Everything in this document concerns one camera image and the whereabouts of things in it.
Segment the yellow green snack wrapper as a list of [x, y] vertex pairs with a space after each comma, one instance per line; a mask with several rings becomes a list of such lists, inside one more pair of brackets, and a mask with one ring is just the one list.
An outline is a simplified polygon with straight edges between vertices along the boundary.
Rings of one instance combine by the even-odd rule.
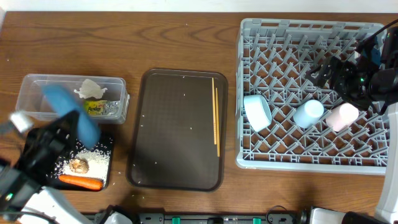
[[83, 107], [89, 115], [111, 116], [119, 111], [120, 101], [85, 101]]

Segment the brown food scrap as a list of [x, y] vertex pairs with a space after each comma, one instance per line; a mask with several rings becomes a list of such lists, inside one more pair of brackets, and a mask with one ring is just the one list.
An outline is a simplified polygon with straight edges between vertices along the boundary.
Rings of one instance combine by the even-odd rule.
[[88, 162], [84, 159], [72, 159], [69, 162], [69, 168], [77, 174], [86, 174], [89, 171]]

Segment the pink cup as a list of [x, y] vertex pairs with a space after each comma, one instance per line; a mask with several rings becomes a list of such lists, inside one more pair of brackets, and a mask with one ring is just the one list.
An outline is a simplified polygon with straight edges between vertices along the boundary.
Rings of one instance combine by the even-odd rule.
[[335, 132], [339, 132], [350, 126], [358, 116], [359, 110], [355, 106], [343, 103], [337, 108], [332, 109], [325, 121], [328, 127], [331, 127]]

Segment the light blue cup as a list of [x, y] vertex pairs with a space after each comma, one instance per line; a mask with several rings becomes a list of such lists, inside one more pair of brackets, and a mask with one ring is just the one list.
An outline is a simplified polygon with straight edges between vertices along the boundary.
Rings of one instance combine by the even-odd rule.
[[307, 129], [315, 125], [323, 114], [324, 107], [320, 101], [308, 100], [297, 108], [293, 120], [300, 128]]

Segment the white rice pile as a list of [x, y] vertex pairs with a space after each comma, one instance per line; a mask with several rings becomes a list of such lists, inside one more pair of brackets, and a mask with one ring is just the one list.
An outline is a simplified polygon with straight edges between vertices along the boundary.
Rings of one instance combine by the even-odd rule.
[[[51, 177], [57, 178], [60, 175], [74, 175], [80, 177], [89, 177], [107, 181], [110, 163], [111, 151], [103, 149], [103, 145], [96, 146], [92, 151], [78, 143], [75, 149], [60, 156], [55, 163]], [[86, 174], [77, 174], [70, 170], [69, 162], [72, 159], [84, 159], [88, 162], [89, 171]]]

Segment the white tissue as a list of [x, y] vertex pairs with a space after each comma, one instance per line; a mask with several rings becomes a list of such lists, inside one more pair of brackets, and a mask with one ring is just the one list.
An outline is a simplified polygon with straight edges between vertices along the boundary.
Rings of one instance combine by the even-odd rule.
[[79, 90], [74, 90], [75, 93], [79, 95], [80, 98], [88, 99], [88, 98], [96, 98], [101, 99], [104, 93], [107, 91], [107, 88], [101, 88], [96, 82], [90, 79], [86, 79], [82, 84]]

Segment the orange carrot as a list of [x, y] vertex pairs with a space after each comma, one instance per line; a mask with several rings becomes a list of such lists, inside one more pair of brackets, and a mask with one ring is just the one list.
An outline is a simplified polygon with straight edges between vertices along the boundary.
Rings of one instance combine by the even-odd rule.
[[101, 190], [103, 188], [103, 183], [101, 180], [93, 179], [89, 177], [80, 177], [74, 175], [60, 175], [58, 177], [64, 183], [76, 185], [89, 190]]

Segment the light blue bowl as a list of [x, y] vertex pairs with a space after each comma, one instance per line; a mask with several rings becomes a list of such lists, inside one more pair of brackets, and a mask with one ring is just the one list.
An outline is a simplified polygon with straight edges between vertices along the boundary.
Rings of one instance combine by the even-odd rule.
[[271, 124], [271, 110], [262, 95], [245, 96], [243, 104], [248, 121], [255, 132], [262, 131]]

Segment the wooden chopstick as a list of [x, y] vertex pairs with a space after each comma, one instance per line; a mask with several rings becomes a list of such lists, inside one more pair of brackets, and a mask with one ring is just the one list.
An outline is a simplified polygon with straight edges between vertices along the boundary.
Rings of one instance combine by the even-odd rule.
[[219, 101], [218, 101], [218, 88], [215, 89], [215, 110], [216, 110], [216, 146], [217, 156], [220, 157], [220, 119], [219, 119]]
[[214, 135], [214, 144], [217, 145], [217, 137], [216, 137], [216, 108], [215, 108], [215, 83], [214, 83], [214, 78], [211, 78], [211, 92], [212, 92], [212, 110], [213, 110], [213, 135]]

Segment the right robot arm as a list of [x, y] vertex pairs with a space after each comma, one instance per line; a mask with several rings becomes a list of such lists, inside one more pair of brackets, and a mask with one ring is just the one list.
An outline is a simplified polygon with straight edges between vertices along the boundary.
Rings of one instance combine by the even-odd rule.
[[386, 33], [382, 51], [375, 48], [377, 33], [359, 42], [355, 51], [357, 63], [335, 56], [306, 74], [315, 86], [326, 84], [345, 102], [359, 110], [367, 110], [382, 102], [379, 115], [389, 118], [390, 143], [384, 185], [374, 216], [356, 212], [337, 212], [313, 208], [302, 223], [397, 223], [397, 21], [380, 30]]

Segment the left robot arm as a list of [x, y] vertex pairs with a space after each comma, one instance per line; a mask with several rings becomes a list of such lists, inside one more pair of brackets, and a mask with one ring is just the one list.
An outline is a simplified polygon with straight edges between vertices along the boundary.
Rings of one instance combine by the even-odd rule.
[[1, 159], [1, 216], [20, 223], [92, 223], [47, 186], [57, 159], [74, 148], [79, 112], [71, 111], [42, 128], [33, 129], [12, 166]]

